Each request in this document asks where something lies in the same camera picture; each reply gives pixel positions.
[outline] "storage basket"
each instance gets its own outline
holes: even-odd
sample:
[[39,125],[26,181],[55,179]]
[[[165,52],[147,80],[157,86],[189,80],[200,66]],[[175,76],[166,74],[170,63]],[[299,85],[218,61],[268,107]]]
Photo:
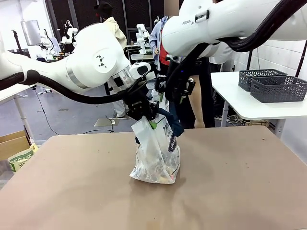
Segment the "storage basket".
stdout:
[[292,77],[253,78],[251,93],[262,103],[301,102],[307,93],[307,81]]
[[275,69],[244,70],[240,71],[239,86],[243,90],[250,92],[252,78],[269,76],[287,76],[287,74]]

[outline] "plastic bag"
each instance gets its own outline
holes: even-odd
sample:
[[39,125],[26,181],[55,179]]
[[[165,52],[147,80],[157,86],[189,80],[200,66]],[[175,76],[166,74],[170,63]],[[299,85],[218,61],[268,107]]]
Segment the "plastic bag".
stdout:
[[[165,99],[160,105],[168,109]],[[145,117],[132,126],[140,143],[130,177],[155,184],[173,184],[180,168],[180,147],[165,116],[158,115],[153,127]]]

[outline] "white wall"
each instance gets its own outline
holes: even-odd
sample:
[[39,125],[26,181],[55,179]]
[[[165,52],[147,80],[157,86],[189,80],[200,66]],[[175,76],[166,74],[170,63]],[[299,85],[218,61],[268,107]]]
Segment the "white wall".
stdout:
[[11,31],[14,29],[21,48],[28,48],[31,57],[36,58],[36,54],[41,52],[40,47],[27,46],[20,22],[37,20],[39,28],[46,29],[48,35],[53,37],[45,7],[44,0],[0,0],[0,31],[6,49],[18,48]]
[[[261,69],[277,69],[294,76],[302,56],[305,41],[267,41],[259,47]],[[246,70],[248,53],[239,55],[236,70]],[[250,69],[259,69],[257,50],[254,50]],[[300,78],[307,80],[307,58]],[[307,118],[287,119],[282,141],[304,162],[307,162]]]

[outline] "table leg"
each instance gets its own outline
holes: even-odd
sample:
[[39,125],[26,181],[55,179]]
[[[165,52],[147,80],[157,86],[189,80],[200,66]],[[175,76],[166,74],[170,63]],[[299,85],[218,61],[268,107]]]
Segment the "table leg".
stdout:
[[276,124],[276,127],[275,127],[275,135],[278,137],[278,138],[281,138],[282,137],[282,134],[283,134],[283,127],[284,127],[284,124],[286,122],[286,119],[279,119],[277,121],[277,124]]
[[228,107],[229,107],[229,104],[228,104],[227,101],[225,101],[224,109],[223,109],[223,115],[222,115],[221,127],[226,127],[227,117],[228,117]]
[[18,95],[14,95],[14,101],[15,101],[15,104],[16,104],[16,107],[18,109],[18,112],[19,112],[19,115],[20,115],[20,119],[22,120],[29,136],[30,136],[30,139],[34,140],[34,135],[30,129],[30,126],[29,126],[29,123],[28,123],[28,120],[26,118],[26,116],[24,115],[22,109],[21,109],[21,106],[20,106],[20,102],[19,102],[19,97]]

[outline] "black cap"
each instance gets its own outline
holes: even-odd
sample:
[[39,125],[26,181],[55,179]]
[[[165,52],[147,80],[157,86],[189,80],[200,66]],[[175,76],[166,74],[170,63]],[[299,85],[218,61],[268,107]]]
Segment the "black cap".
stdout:
[[99,5],[94,6],[94,10],[104,19],[112,17],[113,7],[106,1],[101,1]]

